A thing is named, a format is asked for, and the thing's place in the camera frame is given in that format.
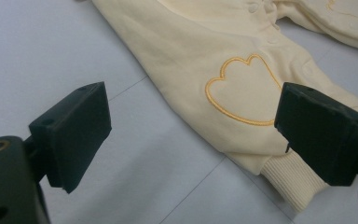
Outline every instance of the white table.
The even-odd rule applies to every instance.
[[[358,49],[278,24],[358,96]],[[52,223],[358,223],[358,178],[296,215],[265,178],[215,151],[169,109],[91,1],[0,0],[0,136],[25,139],[31,121],[98,81],[113,130],[71,195],[41,181]]]

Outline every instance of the heart-shaped embroidery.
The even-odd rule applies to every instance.
[[[212,97],[211,95],[211,86],[216,82],[216,81],[224,81],[226,79],[226,69],[227,67],[233,63],[233,62],[241,62],[246,64],[247,66],[251,65],[251,62],[253,59],[258,59],[262,62],[262,64],[265,65],[269,76],[273,79],[273,81],[275,82],[275,84],[277,85],[279,91],[282,90],[282,86],[279,84],[278,79],[273,75],[273,73],[271,72],[271,69],[269,68],[269,66],[267,65],[266,61],[258,54],[252,54],[251,56],[249,56],[249,58],[247,58],[246,60],[240,57],[234,57],[234,58],[230,58],[227,61],[225,61],[222,65],[222,67],[220,68],[220,77],[214,77],[212,79],[210,79],[206,86],[205,86],[205,93],[206,93],[206,97],[208,98],[208,101],[217,109],[219,110],[221,113],[225,114],[226,116],[235,119],[237,121],[246,123],[246,124],[250,124],[250,125],[255,125],[255,126],[269,126],[272,125],[275,121],[275,119],[270,119],[270,120],[255,120],[255,119],[247,119],[244,117],[241,117],[239,115],[236,115],[230,111],[228,111],[227,109],[225,109],[224,107],[222,107],[219,103],[217,103],[217,101]]]
[[[358,18],[358,1],[353,0],[329,0],[327,9],[336,13]]]

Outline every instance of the cream fabric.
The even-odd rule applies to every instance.
[[[274,0],[279,18],[358,48],[358,0]]]
[[[171,108],[217,150],[265,175],[297,211],[326,186],[295,152],[285,154],[287,141],[273,127],[282,84],[310,86],[356,109],[358,99],[281,35],[271,1],[93,2]]]

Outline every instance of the tiled surface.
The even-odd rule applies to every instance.
[[[358,49],[289,20],[282,32],[358,95]],[[358,179],[296,215],[262,176],[216,152],[167,106],[90,1],[0,0],[0,136],[104,81],[113,131],[79,187],[42,187],[52,223],[358,223]]]

